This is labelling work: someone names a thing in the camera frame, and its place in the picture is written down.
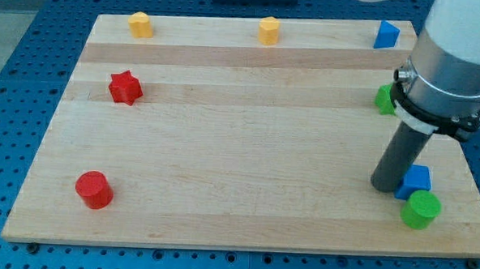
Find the green block behind arm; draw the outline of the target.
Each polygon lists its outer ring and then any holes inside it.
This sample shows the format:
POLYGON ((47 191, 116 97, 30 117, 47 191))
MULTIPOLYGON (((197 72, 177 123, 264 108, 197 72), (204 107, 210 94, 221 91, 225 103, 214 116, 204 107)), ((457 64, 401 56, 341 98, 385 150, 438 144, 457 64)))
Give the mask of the green block behind arm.
POLYGON ((394 106, 390 98, 392 84, 386 84, 379 87, 375 94, 375 105, 381 115, 394 115, 394 106))

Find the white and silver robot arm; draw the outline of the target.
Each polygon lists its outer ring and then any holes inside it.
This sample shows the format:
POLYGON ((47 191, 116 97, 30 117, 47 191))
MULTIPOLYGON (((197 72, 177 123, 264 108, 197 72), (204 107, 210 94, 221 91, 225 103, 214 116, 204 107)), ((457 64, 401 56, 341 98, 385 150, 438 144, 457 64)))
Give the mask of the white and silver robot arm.
POLYGON ((394 112, 410 128, 472 137, 480 129, 480 0, 434 0, 393 78, 394 112))

